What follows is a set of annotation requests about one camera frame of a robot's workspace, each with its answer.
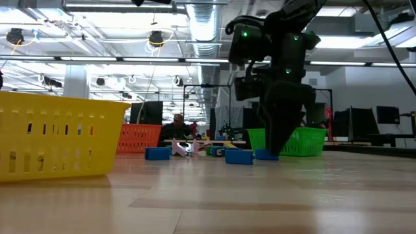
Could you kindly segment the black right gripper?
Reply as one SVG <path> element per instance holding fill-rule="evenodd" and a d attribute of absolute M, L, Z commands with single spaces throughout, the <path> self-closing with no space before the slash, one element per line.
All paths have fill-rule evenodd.
<path fill-rule="evenodd" d="M 266 127 L 266 148 L 278 156 L 305 116 L 303 109 L 315 104 L 316 91 L 306 84 L 276 81 L 266 86 L 261 108 Z"/>

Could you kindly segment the lilac staple remover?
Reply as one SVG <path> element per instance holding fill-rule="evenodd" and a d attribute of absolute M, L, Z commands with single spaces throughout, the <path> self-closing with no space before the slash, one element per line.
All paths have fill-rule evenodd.
<path fill-rule="evenodd" d="M 171 147 L 173 155 L 179 154 L 182 157 L 191 157 L 195 154 L 198 154 L 200 144 L 196 141 L 196 139 L 194 139 L 192 143 L 187 142 L 186 146 L 181 146 L 176 139 L 173 139 Z"/>

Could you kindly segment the green plastic basket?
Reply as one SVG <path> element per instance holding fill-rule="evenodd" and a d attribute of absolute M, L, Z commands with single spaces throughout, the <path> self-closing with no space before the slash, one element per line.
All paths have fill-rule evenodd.
<path fill-rule="evenodd" d="M 265 149 L 265 130 L 247 129 L 252 150 Z M 293 157 L 312 157 L 322 153 L 326 129 L 298 127 L 294 130 L 280 154 Z"/>

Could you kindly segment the wooden background table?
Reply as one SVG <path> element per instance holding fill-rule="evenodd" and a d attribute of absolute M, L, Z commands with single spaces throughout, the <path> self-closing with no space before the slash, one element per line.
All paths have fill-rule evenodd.
<path fill-rule="evenodd" d="M 164 140 L 160 142 L 172 143 L 174 140 Z M 178 143 L 193 143 L 193 140 L 176 140 Z M 246 141 L 243 140 L 197 140 L 197 143 L 212 143 L 212 144 L 246 144 Z"/>

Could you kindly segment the red stand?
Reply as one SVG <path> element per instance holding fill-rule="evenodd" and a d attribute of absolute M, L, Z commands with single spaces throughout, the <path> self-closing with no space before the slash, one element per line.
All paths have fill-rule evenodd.
<path fill-rule="evenodd" d="M 332 135 L 332 109 L 330 107 L 327 107 L 325 110 L 325 115 L 328 117 L 328 141 L 332 141 L 333 140 L 333 135 Z"/>

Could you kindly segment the black panel screens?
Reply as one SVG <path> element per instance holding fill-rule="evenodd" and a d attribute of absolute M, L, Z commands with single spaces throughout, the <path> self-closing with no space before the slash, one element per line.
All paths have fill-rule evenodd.
<path fill-rule="evenodd" d="M 335 112 L 332 131 L 335 137 L 346 136 L 351 139 L 380 133 L 373 110 L 354 107 Z"/>

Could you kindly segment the person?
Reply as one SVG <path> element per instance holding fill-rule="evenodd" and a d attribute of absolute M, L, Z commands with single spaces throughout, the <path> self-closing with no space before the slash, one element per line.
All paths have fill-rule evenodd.
<path fill-rule="evenodd" d="M 192 134 L 192 130 L 183 121 L 182 114 L 175 114 L 172 123 L 162 126 L 160 140 L 166 139 L 186 139 Z"/>

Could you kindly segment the small black monitor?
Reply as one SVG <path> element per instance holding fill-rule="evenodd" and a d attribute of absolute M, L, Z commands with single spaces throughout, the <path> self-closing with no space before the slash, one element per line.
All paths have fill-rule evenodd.
<path fill-rule="evenodd" d="M 378 124 L 400 124 L 400 111 L 397 107 L 376 107 L 377 123 Z"/>

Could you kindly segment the large black monitor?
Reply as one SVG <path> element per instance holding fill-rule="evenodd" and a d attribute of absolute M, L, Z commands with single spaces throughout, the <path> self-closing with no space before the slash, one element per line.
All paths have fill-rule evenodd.
<path fill-rule="evenodd" d="M 163 122 L 163 102 L 149 101 L 144 103 L 132 103 L 130 124 L 161 125 Z"/>

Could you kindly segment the orange plastic basket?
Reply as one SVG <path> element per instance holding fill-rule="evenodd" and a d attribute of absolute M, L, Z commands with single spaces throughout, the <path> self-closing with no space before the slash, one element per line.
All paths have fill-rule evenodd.
<path fill-rule="evenodd" d="M 146 148 L 157 147 L 162 125 L 122 125 L 117 153 L 144 153 Z"/>

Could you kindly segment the white column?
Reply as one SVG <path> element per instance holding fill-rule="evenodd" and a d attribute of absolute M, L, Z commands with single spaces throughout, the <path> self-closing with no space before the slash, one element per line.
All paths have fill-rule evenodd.
<path fill-rule="evenodd" d="M 64 96 L 88 99 L 90 94 L 90 74 L 88 66 L 66 65 L 64 76 Z"/>

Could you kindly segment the yellow plastic basket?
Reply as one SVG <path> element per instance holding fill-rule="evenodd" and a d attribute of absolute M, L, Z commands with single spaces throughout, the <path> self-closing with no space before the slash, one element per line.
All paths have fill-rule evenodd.
<path fill-rule="evenodd" d="M 0 182 L 109 173 L 129 107 L 0 91 Z"/>

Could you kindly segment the black background rig frame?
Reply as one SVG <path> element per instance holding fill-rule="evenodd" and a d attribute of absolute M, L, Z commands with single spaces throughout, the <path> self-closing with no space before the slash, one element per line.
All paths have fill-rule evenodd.
<path fill-rule="evenodd" d="M 217 97 L 220 96 L 220 93 L 223 92 L 225 94 L 227 94 L 228 96 L 228 119 L 226 120 L 225 124 L 230 125 L 231 124 L 231 102 L 232 102 L 232 98 L 231 98 L 231 85 L 228 84 L 209 84 L 209 83 L 205 83 L 205 84 L 185 84 L 183 87 L 183 117 L 186 117 L 186 110 L 185 110 L 185 102 L 186 99 L 188 99 L 188 95 L 196 95 L 197 97 L 199 97 L 199 92 L 195 91 L 195 88 L 199 88 L 202 91 L 202 96 L 203 96 L 203 100 L 202 105 L 203 107 L 201 108 L 201 110 L 204 111 L 204 113 L 207 115 L 207 119 L 210 120 L 210 128 L 211 128 L 211 134 L 214 135 L 214 130 L 220 130 L 221 125 L 217 125 L 216 124 L 216 115 L 215 114 L 211 114 L 210 111 L 211 109 L 215 109 L 215 107 L 213 106 L 214 104 L 219 104 L 221 105 L 220 101 L 215 101 L 212 103 L 208 103 L 205 93 L 204 91 L 206 89 L 216 89 L 216 94 Z"/>
<path fill-rule="evenodd" d="M 326 124 L 326 127 L 328 127 L 328 117 L 325 115 L 325 110 L 327 107 L 330 107 L 333 112 L 333 90 L 330 88 L 317 88 L 316 94 L 317 102 L 324 105 L 324 123 Z"/>

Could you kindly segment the silver round air duct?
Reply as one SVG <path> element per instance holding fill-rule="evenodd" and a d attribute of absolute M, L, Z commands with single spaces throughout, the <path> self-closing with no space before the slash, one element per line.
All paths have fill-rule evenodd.
<path fill-rule="evenodd" d="M 218 7 L 216 5 L 191 4 L 187 5 L 189 15 L 189 29 L 193 44 L 194 56 L 197 59 L 215 59 L 218 57 L 219 45 L 213 44 L 218 36 Z M 199 83 L 215 84 L 218 73 L 212 65 L 201 65 L 198 67 Z M 203 106 L 208 115 L 214 107 L 212 101 L 212 88 L 202 88 L 201 96 Z"/>

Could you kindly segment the long ceiling light rail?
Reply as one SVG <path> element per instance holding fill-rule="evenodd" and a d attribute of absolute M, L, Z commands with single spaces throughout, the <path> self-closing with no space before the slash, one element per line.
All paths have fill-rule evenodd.
<path fill-rule="evenodd" d="M 0 55 L 0 60 L 25 61 L 25 62 L 83 62 L 86 64 L 115 64 L 115 63 L 188 63 L 188 64 L 227 64 L 228 59 L 221 58 L 164 58 L 164 57 L 51 57 L 51 56 L 25 56 L 25 55 Z M 306 60 L 306 66 L 363 66 L 394 68 L 394 62 L 341 62 L 341 61 L 315 61 Z"/>

